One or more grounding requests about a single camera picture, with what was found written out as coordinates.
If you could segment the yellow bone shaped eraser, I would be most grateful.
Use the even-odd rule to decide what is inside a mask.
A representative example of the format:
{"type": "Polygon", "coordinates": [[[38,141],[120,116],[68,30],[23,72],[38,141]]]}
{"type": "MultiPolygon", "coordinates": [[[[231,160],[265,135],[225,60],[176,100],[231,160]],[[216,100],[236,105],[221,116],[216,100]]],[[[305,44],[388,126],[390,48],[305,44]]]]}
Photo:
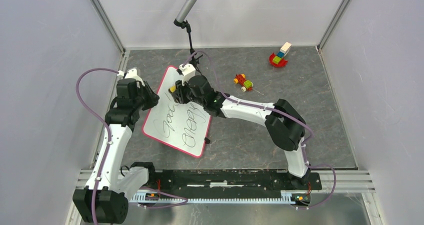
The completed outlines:
{"type": "Polygon", "coordinates": [[[175,85],[173,85],[172,87],[170,87],[169,89],[168,89],[168,91],[169,91],[169,93],[170,94],[172,94],[172,93],[174,93],[175,91],[176,91],[176,86],[175,85]]]}

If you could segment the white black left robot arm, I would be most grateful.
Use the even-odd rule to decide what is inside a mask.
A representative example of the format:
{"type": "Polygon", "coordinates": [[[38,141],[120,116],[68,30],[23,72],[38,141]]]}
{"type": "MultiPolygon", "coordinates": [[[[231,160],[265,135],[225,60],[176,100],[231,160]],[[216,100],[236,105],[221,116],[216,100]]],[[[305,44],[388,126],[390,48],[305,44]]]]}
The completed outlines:
{"type": "Polygon", "coordinates": [[[140,118],[139,111],[153,108],[160,97],[139,78],[119,80],[116,92],[104,117],[105,138],[93,172],[84,187],[76,189],[72,196],[86,223],[123,223],[129,201],[137,190],[142,186],[151,189],[157,183],[151,162],[135,162],[122,179],[119,172],[124,151],[140,118]]]}

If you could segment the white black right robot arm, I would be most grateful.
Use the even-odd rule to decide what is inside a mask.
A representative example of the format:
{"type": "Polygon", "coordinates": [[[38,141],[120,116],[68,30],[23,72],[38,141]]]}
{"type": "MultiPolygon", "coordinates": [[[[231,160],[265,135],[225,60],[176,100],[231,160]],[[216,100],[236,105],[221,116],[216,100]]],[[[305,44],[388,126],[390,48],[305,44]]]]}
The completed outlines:
{"type": "Polygon", "coordinates": [[[168,92],[176,103],[193,102],[212,117],[239,119],[264,126],[274,145],[284,151],[289,184],[302,189],[309,183],[311,169],[302,149],[306,122],[288,101],[279,99],[274,103],[260,103],[240,99],[213,89],[203,75],[177,80],[168,92]]]}

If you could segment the pink framed whiteboard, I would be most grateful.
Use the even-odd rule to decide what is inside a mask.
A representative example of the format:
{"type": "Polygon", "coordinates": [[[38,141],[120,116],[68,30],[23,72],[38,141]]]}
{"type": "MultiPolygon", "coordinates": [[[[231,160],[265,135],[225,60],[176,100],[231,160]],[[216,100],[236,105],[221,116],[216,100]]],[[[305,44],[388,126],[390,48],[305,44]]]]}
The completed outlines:
{"type": "Polygon", "coordinates": [[[157,94],[158,104],[148,112],[142,132],[149,138],[194,158],[203,155],[212,117],[200,105],[174,102],[168,89],[181,77],[174,66],[168,66],[157,94]]]}

